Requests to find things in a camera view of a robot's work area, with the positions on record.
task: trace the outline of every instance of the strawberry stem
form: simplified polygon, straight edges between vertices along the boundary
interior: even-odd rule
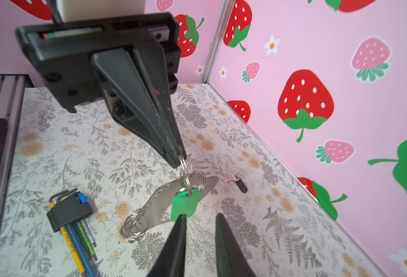
[[[246,48],[244,48],[244,47],[242,46],[242,43],[240,43],[240,41],[239,41],[239,45],[240,45],[240,48],[242,48],[242,50],[245,52]]]
[[[342,194],[342,196],[339,199],[331,201],[330,203],[333,204],[333,203],[341,202],[341,201],[344,201],[347,198],[348,198],[348,196],[346,194]]]
[[[394,159],[374,159],[374,160],[369,160],[368,163],[370,165],[376,164],[376,163],[383,163],[383,162],[399,162],[399,160],[394,160]]]
[[[304,127],[302,127],[302,132],[300,133],[299,138],[296,140],[297,142],[300,142],[302,140],[302,136],[304,135]]]
[[[202,18],[202,21],[200,22],[200,24],[196,27],[196,30],[199,29],[199,27],[200,27],[200,25],[202,25],[202,23],[203,23],[203,18]]]

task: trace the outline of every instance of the screw hole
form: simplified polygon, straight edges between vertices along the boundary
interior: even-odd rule
[[[45,75],[45,80],[47,80],[51,83],[55,83],[57,81],[62,80],[62,74],[60,74],[58,72],[50,72],[47,75]]]
[[[68,91],[68,95],[69,96],[74,96],[74,95],[77,95],[79,92],[77,91],[77,90],[69,90]]]

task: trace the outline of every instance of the pink strawberry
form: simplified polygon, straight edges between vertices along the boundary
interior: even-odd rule
[[[156,0],[157,10],[159,12],[164,12],[167,9],[171,8],[173,5],[173,0]]]
[[[260,64],[259,62],[250,63],[246,66],[246,69],[242,73],[242,80],[244,83],[250,82],[252,79],[256,78],[259,72]]]
[[[359,69],[357,79],[371,82],[385,75],[389,64],[385,61],[389,58],[390,50],[386,44],[377,38],[370,38],[361,43],[354,55],[352,66]]]
[[[343,141],[327,141],[325,147],[319,146],[316,150],[316,158],[321,163],[343,163],[354,153],[354,147]]]

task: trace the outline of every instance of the floral tablecloth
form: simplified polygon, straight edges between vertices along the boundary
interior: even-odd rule
[[[381,276],[283,164],[209,85],[172,95],[187,163],[221,180],[240,173],[247,193],[220,181],[187,223],[186,276],[216,276],[216,213],[224,213],[250,267],[261,276]],[[145,276],[173,223],[130,244],[118,227],[174,170],[115,123],[103,101],[70,114],[46,88],[27,89],[0,230],[0,277],[79,276],[48,198],[78,187],[95,212],[98,276]]]

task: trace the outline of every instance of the green plastic tag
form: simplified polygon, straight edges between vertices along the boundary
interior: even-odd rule
[[[189,218],[196,212],[201,193],[198,188],[193,188],[192,191],[193,198],[189,197],[188,191],[179,192],[174,196],[173,207],[171,207],[171,221],[176,222],[178,216],[181,214],[186,214],[187,218]]]

